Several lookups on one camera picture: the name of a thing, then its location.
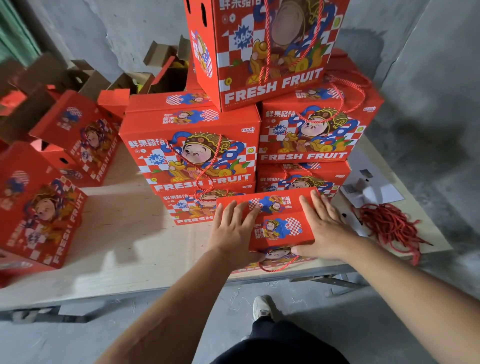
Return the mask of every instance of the left hand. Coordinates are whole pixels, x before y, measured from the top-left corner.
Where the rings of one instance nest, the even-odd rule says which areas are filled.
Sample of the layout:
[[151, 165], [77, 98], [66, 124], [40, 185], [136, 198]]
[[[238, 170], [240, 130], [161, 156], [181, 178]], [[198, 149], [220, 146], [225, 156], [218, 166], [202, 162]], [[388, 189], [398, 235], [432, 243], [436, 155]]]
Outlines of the left hand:
[[250, 263], [265, 259], [259, 252], [249, 252], [250, 235], [260, 207], [255, 207], [242, 222], [242, 213], [247, 202], [237, 205], [232, 201], [225, 209], [222, 204], [216, 208], [213, 220], [212, 233], [207, 244], [207, 250], [217, 252], [222, 264], [230, 270], [241, 269]]

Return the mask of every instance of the black pants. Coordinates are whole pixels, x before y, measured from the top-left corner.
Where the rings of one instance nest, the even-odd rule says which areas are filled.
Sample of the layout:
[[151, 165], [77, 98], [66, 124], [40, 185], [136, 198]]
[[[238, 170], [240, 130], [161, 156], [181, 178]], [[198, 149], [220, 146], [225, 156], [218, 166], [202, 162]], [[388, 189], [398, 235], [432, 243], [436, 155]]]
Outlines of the black pants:
[[249, 338], [233, 346], [212, 363], [245, 363], [244, 360], [268, 359], [277, 363], [300, 361], [305, 363], [348, 364], [345, 357], [293, 322], [274, 322], [260, 317], [253, 323]]

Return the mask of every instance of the white sneaker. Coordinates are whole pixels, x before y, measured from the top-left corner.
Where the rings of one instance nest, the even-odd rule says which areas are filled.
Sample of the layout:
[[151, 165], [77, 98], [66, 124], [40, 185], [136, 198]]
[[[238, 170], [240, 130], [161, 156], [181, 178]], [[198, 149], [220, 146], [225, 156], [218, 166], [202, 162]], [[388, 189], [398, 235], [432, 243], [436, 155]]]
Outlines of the white sneaker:
[[265, 296], [257, 296], [253, 301], [253, 320], [256, 321], [263, 316], [273, 318], [272, 309], [270, 308]]

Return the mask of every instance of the table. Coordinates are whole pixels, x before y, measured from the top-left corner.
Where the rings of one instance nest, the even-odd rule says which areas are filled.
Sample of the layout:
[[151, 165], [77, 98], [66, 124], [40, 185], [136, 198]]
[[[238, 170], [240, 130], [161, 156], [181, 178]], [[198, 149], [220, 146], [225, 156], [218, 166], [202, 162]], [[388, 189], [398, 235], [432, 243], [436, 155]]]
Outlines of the table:
[[[417, 225], [425, 255], [452, 250], [385, 160], [364, 136], [358, 144], [405, 200], [394, 205]], [[180, 278], [204, 252], [211, 223], [175, 226], [160, 199], [145, 182], [122, 145], [102, 187], [89, 195], [83, 222], [62, 269], [19, 278], [0, 290], [0, 311], [58, 306], [110, 295], [137, 295], [163, 290]], [[337, 194], [336, 199], [343, 198]], [[232, 274], [227, 284], [352, 272], [340, 261], [316, 259], [278, 273], [261, 270]]]

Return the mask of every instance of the forearm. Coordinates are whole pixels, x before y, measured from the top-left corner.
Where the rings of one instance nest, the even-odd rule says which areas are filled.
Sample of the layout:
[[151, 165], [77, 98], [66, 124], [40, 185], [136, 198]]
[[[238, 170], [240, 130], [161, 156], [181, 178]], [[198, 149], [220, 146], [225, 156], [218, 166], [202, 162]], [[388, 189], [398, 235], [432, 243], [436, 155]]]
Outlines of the forearm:
[[217, 251], [205, 253], [113, 342], [97, 363], [191, 363], [230, 273]]
[[360, 238], [346, 257], [440, 363], [480, 358], [480, 303]]

